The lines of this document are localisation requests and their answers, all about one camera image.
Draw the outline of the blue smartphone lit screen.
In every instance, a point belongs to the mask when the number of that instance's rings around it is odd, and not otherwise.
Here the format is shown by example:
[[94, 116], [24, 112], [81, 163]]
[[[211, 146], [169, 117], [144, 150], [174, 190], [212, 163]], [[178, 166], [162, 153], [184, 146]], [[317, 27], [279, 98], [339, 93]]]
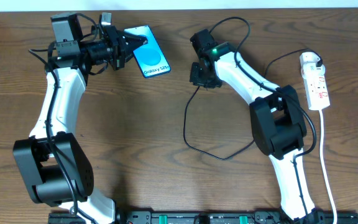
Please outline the blue smartphone lit screen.
[[147, 38], [147, 43], [134, 50], [134, 57], [144, 78], [152, 78], [171, 72], [152, 29], [149, 26], [128, 28], [125, 32]]

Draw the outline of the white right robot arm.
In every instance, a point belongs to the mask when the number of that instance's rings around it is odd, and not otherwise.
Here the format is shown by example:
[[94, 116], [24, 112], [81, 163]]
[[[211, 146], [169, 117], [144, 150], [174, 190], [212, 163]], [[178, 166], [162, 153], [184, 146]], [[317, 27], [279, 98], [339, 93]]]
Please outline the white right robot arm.
[[210, 31], [195, 33], [190, 42], [198, 56], [190, 81], [197, 87], [230, 85], [249, 105], [252, 137], [269, 157], [280, 187], [281, 211], [289, 223], [319, 223], [308, 192], [302, 157], [310, 117], [296, 90], [269, 82], [228, 42], [219, 44]]

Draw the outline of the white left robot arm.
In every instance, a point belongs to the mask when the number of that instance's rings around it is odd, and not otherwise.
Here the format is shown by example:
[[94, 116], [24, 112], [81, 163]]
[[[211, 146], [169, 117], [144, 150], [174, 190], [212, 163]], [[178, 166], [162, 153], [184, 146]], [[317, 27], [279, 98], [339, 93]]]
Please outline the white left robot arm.
[[118, 70], [134, 50], [148, 43], [143, 34], [96, 25], [57, 31], [42, 60], [47, 90], [39, 118], [13, 156], [30, 199], [68, 210], [86, 223], [125, 223], [126, 214], [94, 186], [93, 168], [75, 137], [78, 108], [92, 67]]

